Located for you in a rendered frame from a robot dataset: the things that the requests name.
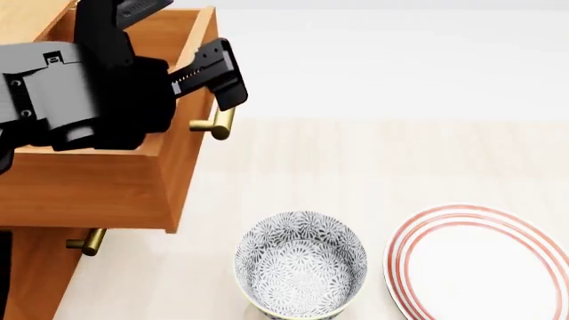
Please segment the wooden drawer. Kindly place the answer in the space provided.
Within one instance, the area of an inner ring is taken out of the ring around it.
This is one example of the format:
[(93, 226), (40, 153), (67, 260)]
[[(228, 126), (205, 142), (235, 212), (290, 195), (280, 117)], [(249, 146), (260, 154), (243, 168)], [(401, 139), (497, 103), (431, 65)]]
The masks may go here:
[[(38, 34), (37, 23), (0, 42), (71, 40), (71, 4)], [(167, 60), (171, 71), (187, 66), (200, 44), (218, 35), (214, 7), (162, 10), (127, 29), (135, 51)], [(0, 226), (65, 228), (158, 228), (177, 231), (204, 137), (189, 122), (210, 115), (205, 89), (177, 101), (170, 129), (147, 135), (134, 151), (50, 148), (16, 150), (0, 176)]]

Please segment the white plate with red rings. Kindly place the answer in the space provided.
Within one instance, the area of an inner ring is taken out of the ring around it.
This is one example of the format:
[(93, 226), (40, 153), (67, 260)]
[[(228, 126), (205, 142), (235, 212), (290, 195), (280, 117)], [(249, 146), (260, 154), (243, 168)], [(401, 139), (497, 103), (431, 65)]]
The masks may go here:
[(383, 272), (405, 320), (569, 320), (569, 247), (509, 212), (418, 212), (393, 231)]

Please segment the wooden cabinet body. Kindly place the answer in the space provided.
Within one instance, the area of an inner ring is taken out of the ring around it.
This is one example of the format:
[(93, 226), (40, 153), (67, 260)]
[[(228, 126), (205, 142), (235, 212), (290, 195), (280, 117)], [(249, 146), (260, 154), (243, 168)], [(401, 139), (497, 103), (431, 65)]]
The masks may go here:
[[(0, 44), (35, 42), (50, 31), (75, 6), (76, 0), (0, 0)], [(18, 154), (13, 168), (0, 176), (0, 230), (13, 233), (10, 290), (5, 294), (3, 320), (53, 320), (80, 260), (79, 250), (69, 250), (69, 239), (84, 239), (88, 228), (43, 227), (34, 213), (14, 209), (24, 202), (26, 185), (18, 179), (37, 154)]]

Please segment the black white patterned bowl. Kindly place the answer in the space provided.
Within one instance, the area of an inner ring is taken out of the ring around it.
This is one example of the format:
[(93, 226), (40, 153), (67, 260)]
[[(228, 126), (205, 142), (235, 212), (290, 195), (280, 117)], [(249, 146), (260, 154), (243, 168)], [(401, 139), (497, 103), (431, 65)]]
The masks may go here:
[(357, 234), (319, 212), (280, 212), (244, 233), (233, 258), (241, 293), (269, 320), (334, 320), (366, 279)]

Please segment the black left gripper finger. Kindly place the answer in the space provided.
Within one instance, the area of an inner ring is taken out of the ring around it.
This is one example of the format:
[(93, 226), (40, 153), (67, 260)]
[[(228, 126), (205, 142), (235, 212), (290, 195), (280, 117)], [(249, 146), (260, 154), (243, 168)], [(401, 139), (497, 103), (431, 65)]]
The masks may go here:
[(134, 49), (124, 31), (172, 4), (174, 0), (79, 0), (74, 43), (105, 67), (130, 66)]
[(203, 44), (186, 67), (169, 75), (175, 98), (205, 87), (214, 95), (220, 111), (245, 103), (248, 92), (228, 39)]

